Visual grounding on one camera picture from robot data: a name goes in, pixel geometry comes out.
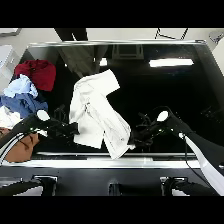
black pants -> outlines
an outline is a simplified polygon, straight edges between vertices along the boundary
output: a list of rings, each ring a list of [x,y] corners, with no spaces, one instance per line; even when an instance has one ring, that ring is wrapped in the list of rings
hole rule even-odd
[[[54,28],[62,41],[88,40],[86,28]]]

white floor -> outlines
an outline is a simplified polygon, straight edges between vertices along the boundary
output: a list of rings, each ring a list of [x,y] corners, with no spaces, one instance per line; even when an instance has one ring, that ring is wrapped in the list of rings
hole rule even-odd
[[[157,28],[87,28],[89,40],[130,40],[154,39]],[[224,28],[189,28],[185,40],[206,40],[213,50],[216,46],[209,39],[209,33]],[[169,35],[174,36],[178,28],[169,28]],[[10,44],[19,56],[22,56],[29,43],[61,41],[53,28],[22,28],[17,36],[0,37],[0,45]]]

light blue shirt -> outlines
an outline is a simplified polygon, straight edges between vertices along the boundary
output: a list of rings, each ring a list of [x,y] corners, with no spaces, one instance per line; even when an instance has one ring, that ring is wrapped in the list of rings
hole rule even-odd
[[[4,89],[4,95],[14,98],[15,94],[29,93],[35,99],[38,96],[38,92],[34,84],[30,79],[20,74],[20,78],[13,80],[6,89]]]

glossy black tabletop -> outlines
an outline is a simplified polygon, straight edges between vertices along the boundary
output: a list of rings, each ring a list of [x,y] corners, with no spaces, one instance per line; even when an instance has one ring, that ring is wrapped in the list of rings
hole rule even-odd
[[[170,58],[191,59],[193,63],[159,67],[150,63]],[[204,41],[32,44],[20,63],[34,59],[49,60],[56,66],[54,89],[44,93],[49,114],[64,104],[68,117],[74,84],[81,77],[111,69],[120,89],[109,94],[108,101],[131,128],[141,122],[139,112],[150,117],[154,108],[168,106],[197,134],[224,146],[224,78]],[[103,148],[74,150],[107,152]],[[172,135],[159,136],[150,152],[184,152],[183,142]]]

white container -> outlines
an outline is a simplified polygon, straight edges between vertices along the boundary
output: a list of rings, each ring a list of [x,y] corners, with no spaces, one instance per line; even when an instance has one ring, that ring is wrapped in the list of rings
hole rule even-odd
[[[11,45],[0,46],[0,95],[7,88],[20,58]]]

